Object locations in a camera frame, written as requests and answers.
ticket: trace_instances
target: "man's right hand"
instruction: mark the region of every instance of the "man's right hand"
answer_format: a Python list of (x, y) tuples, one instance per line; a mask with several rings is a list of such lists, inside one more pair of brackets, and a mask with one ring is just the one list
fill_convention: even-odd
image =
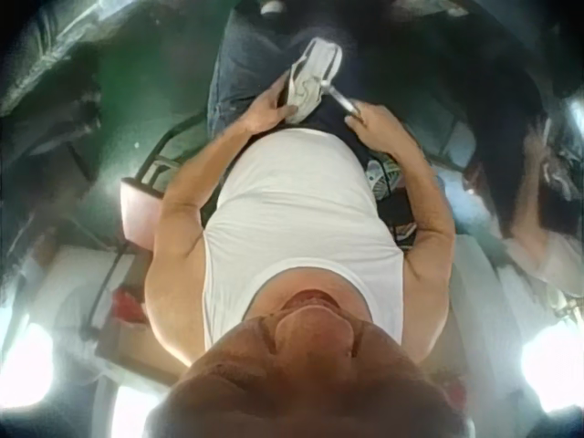
[(387, 108), (359, 101), (354, 103), (362, 121), (348, 116), (345, 122), (367, 147), (389, 153), (396, 160), (404, 154), (419, 150), (416, 141)]

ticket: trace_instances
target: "hand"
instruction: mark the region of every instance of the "hand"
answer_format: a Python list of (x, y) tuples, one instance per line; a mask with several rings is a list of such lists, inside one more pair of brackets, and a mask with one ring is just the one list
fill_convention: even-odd
[(260, 94), (254, 103), (241, 116), (239, 122), (251, 135), (266, 132), (274, 128), (280, 121), (296, 113), (294, 105), (277, 107), (277, 101), (286, 85), (288, 72), (284, 73), (274, 85)]
[(368, 148), (389, 153), (395, 159), (408, 150), (419, 150), (416, 141), (387, 108), (359, 101), (354, 103), (362, 121), (348, 116), (345, 122)]
[(544, 130), (542, 125), (529, 127), (524, 141), (524, 151), (527, 166), (539, 166), (550, 155), (551, 151), (544, 143)]

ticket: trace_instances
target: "white tank top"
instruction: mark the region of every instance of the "white tank top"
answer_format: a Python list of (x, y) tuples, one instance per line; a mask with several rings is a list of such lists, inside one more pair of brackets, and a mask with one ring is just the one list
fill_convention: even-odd
[(243, 320), (263, 284), (297, 267), (347, 279), (373, 322), (401, 343), (403, 253), (337, 137), (291, 129), (257, 141), (227, 178), (203, 236), (206, 348)]

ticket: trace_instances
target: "sneaker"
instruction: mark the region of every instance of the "sneaker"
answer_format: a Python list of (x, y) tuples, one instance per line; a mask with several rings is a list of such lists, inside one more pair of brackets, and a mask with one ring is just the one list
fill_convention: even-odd
[(390, 157), (380, 157), (369, 161), (365, 177), (375, 200), (381, 201), (395, 190), (402, 178), (402, 171)]
[(260, 13), (262, 16), (267, 16), (271, 14), (282, 14), (286, 11), (286, 5), (280, 0), (268, 0), (262, 4)]
[(343, 50), (339, 45), (322, 38), (314, 38), (300, 59), (290, 69), (287, 104), (298, 108), (286, 122), (298, 124), (322, 101), (323, 80), (332, 81), (339, 73)]

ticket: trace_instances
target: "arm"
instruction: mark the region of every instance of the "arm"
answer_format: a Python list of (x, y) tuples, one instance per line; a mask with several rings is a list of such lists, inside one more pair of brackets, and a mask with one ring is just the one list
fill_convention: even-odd
[(548, 251), (548, 231), (539, 223), (539, 174), (548, 151), (541, 136), (533, 129), (527, 134), (525, 151), (525, 174), (517, 195), (511, 235), (530, 255), (533, 266), (538, 269)]
[(277, 107), (287, 73), (252, 103), (247, 112), (176, 174), (162, 200), (154, 258), (146, 278), (146, 307), (159, 342), (191, 365), (204, 353), (205, 258), (200, 209), (252, 136), (274, 128), (296, 111)]
[(402, 346), (420, 362), (432, 351), (448, 317), (448, 286), (454, 260), (454, 220), (415, 140), (385, 108), (358, 104), (363, 122), (347, 123), (371, 149), (400, 164), (418, 233), (404, 257)]

